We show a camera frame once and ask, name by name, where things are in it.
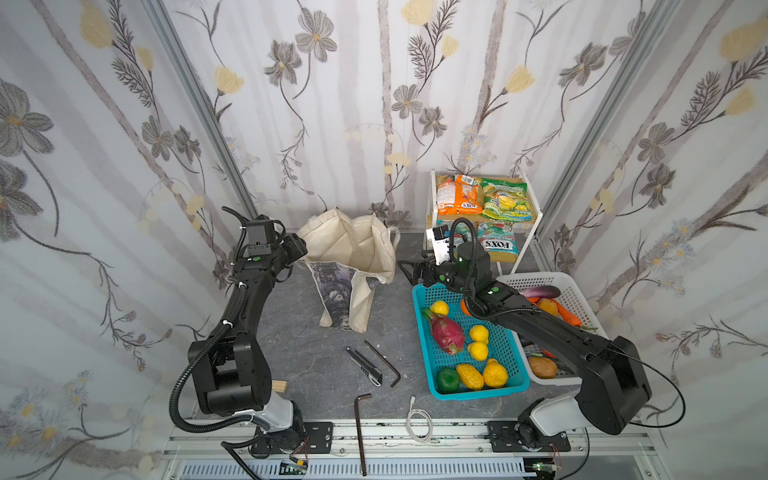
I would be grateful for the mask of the small yellow lemon top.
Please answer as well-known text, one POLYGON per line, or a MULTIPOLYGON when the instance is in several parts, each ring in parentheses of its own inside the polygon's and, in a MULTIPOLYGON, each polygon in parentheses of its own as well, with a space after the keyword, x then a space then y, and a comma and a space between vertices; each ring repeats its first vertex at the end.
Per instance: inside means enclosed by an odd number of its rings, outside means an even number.
POLYGON ((444 301, 436 301, 430 307, 429 310, 440 316, 448 316, 450 314, 450 307, 444 301))

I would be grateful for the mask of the pink dragon fruit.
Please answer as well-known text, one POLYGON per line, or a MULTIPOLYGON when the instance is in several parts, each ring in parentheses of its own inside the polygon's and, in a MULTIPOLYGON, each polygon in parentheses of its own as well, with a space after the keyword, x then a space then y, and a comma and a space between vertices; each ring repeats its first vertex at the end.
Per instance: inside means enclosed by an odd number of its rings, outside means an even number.
POLYGON ((433 340, 444 353, 457 355, 464 349, 464 331, 458 323, 448 316, 432 313, 429 308, 422 308, 421 314, 428 323, 433 340))

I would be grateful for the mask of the cream canvas tote bag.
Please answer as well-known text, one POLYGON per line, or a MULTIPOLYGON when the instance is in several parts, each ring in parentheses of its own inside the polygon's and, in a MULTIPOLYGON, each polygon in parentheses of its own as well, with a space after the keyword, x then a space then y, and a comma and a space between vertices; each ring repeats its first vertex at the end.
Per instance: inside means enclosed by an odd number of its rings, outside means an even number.
POLYGON ((375 289, 393 282, 400 231, 376 215, 351 218, 339 209, 311 217, 298 231, 323 311, 323 328, 367 331, 375 289))

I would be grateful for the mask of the green yellow candy bag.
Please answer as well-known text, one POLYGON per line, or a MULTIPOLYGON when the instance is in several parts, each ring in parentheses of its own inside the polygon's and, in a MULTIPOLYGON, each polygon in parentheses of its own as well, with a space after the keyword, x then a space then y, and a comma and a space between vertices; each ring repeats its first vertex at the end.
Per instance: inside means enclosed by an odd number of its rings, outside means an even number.
POLYGON ((503 179, 481 179, 484 197, 482 215, 505 222, 527 222, 533 219, 526 183, 503 179))

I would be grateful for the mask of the orange candy bag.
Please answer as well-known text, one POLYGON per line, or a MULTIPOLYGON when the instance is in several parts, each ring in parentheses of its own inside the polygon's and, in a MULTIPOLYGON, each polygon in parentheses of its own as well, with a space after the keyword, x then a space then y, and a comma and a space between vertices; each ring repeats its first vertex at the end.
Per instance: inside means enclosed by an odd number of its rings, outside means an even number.
POLYGON ((480 182, 468 175, 437 178, 436 204, 439 215, 475 215, 483 210, 480 182))

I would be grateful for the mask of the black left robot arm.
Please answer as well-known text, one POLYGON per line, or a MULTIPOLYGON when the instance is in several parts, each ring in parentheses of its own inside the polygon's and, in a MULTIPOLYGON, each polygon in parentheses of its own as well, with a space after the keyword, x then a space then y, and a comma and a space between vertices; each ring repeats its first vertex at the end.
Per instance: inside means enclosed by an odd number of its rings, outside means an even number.
POLYGON ((203 434, 249 423, 259 432, 244 443, 246 448, 263 441, 272 449, 288 451, 306 441, 300 409, 272 390, 271 370, 257 341, 261 315, 278 275, 306 254, 306 243, 295 234, 238 252, 234 287, 222 318, 206 340, 190 345, 188 366, 171 391, 169 417, 176 428, 203 434), (199 409, 220 416, 219 421, 195 424, 184 418, 180 398, 189 380, 199 409))

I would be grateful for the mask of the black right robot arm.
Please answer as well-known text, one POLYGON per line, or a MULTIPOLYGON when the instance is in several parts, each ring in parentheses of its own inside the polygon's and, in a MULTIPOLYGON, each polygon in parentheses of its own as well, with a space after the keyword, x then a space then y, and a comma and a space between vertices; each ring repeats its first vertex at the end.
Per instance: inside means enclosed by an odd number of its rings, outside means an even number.
POLYGON ((476 242, 450 249, 449 259, 398 261, 412 285, 444 285, 465 302, 471 316, 511 330, 554 354, 581 380, 576 393, 540 399, 518 417, 516 442, 533 450, 568 430, 595 427, 618 435, 652 397, 636 346, 609 340, 557 319, 520 291, 497 280, 488 254, 476 242))

